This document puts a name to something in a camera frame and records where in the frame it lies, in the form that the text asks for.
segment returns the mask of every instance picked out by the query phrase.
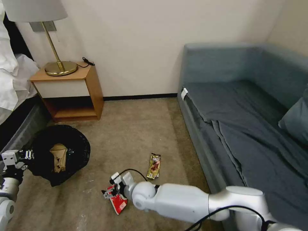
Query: baseboard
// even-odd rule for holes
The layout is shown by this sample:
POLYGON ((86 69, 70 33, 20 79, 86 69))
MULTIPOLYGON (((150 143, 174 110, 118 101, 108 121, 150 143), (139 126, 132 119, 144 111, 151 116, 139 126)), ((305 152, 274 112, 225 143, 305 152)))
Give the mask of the baseboard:
POLYGON ((177 96, 177 93, 137 95, 137 96, 110 96, 110 97, 104 97, 104 101, 126 100, 126 99, 147 99, 147 98, 172 98, 176 96, 177 96))

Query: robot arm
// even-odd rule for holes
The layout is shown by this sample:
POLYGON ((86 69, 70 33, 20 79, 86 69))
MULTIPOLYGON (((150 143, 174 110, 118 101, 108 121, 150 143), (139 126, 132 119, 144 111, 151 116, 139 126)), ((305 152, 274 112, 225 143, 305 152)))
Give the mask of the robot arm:
POLYGON ((4 231, 14 215, 15 201, 22 182, 23 172, 31 159, 31 151, 8 150, 0 161, 0 231, 4 231))
POLYGON ((103 191, 105 198, 122 194, 132 200, 136 208, 145 211, 153 210, 164 217, 196 223, 218 209, 229 207, 209 218, 223 221, 229 218, 230 210, 233 210, 240 231, 299 231, 292 226, 275 223, 275 219, 269 213, 264 193, 257 189, 228 186, 217 194, 207 194, 189 185, 159 186, 150 182, 135 183, 129 172, 123 177, 118 173, 114 174, 111 177, 111 183, 116 187, 110 191, 103 191), (242 207, 247 207, 259 215, 242 207))

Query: red snack wrapper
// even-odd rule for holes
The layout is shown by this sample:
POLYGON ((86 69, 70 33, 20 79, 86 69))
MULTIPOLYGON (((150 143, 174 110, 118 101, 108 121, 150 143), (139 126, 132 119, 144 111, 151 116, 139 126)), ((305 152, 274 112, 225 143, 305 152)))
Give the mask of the red snack wrapper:
POLYGON ((122 197, 120 194, 110 198, 110 201, 117 215, 119 215, 127 205, 127 199, 122 197))

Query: gray pillow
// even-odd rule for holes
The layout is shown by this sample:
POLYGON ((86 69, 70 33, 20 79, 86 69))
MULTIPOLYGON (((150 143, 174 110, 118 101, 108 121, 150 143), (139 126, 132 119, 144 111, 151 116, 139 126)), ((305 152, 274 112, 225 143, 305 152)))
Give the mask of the gray pillow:
POLYGON ((308 145, 308 88, 279 121, 278 126, 308 145))

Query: bed frame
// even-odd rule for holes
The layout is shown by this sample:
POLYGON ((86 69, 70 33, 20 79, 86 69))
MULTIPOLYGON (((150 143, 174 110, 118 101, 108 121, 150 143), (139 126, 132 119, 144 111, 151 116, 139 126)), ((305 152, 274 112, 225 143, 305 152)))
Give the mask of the bed frame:
MULTIPOLYGON (((33 59, 17 26, 15 25, 14 22, 9 21, 6 15, 4 18, 4 25, 8 30, 8 34, 10 36, 10 42, 13 53, 24 54, 29 58, 33 59)), ((45 109, 43 103, 40 102, 40 99, 38 99, 37 102, 32 107, 32 109, 30 110, 29 114, 26 116, 25 120, 22 122, 21 126, 16 130, 15 134, 12 136, 12 138, 6 144, 6 146, 0 151, 0 153, 6 150, 21 149, 23 145, 25 145, 36 132, 46 127, 49 120, 50 120, 50 114, 45 109)))

